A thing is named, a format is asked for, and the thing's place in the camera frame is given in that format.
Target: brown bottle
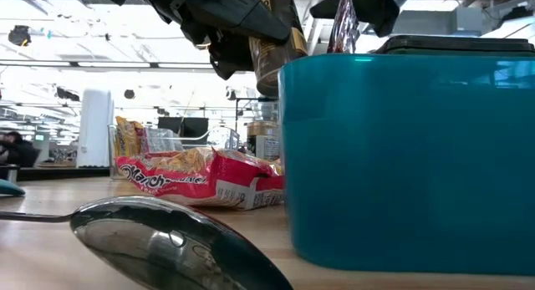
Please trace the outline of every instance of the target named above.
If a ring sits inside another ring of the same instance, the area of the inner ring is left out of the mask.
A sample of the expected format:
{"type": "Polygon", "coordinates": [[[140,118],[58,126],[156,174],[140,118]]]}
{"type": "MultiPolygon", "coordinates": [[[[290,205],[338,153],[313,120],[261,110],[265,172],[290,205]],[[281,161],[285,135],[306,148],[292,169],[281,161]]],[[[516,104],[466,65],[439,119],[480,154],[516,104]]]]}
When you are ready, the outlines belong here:
{"type": "Polygon", "coordinates": [[[292,28],[285,44],[249,38],[252,66],[257,76],[257,89],[269,97],[278,96],[278,70],[295,59],[307,56],[307,41],[293,0],[262,0],[272,14],[292,28]]]}

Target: spoon bowl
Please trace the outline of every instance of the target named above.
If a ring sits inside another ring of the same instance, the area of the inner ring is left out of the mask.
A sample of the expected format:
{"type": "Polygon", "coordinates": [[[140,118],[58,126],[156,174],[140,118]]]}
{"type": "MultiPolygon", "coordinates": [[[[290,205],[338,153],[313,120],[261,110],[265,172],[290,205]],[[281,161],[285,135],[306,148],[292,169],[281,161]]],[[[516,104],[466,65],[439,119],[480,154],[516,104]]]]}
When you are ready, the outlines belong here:
{"type": "Polygon", "coordinates": [[[69,216],[0,212],[0,220],[70,221],[93,254],[149,289],[292,289],[275,265],[229,226],[154,197],[107,198],[69,216]]]}

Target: teal object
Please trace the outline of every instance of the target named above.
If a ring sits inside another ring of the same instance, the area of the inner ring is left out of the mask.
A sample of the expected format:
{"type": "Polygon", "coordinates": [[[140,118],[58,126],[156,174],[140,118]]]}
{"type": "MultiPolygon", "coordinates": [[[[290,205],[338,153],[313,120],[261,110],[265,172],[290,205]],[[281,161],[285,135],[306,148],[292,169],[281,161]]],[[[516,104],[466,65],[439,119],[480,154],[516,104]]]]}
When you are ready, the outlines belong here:
{"type": "Polygon", "coordinates": [[[326,267],[535,275],[535,61],[313,56],[279,75],[293,245],[326,267]]]}
{"type": "Polygon", "coordinates": [[[0,180],[0,195],[22,196],[26,192],[12,182],[0,180]]]}

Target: wooden table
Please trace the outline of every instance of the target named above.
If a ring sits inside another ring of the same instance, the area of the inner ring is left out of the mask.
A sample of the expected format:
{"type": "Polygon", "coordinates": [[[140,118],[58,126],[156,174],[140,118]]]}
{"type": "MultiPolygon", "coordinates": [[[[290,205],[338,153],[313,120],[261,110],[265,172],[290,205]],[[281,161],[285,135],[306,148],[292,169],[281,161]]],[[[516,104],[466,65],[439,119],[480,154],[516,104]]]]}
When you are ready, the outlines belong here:
{"type": "MultiPolygon", "coordinates": [[[[68,214],[103,197],[140,194],[109,178],[22,183],[24,198],[1,197],[3,211],[68,214]]],[[[533,290],[535,277],[345,272],[317,267],[297,257],[282,206],[255,211],[208,211],[249,238],[286,275],[295,289],[309,290],[533,290]]],[[[86,250],[68,224],[0,221],[2,290],[138,290],[86,250]]]]}

